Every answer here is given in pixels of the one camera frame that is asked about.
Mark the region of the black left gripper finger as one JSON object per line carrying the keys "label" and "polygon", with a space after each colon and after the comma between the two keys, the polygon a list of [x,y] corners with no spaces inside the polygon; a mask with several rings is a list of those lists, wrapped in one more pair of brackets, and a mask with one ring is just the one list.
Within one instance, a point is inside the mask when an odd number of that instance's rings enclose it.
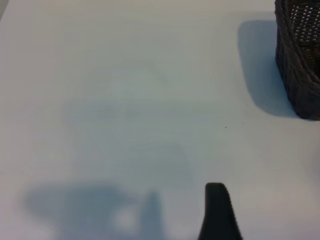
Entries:
{"label": "black left gripper finger", "polygon": [[232,201],[226,186],[219,182],[205,185],[204,218],[199,240],[242,240]]}

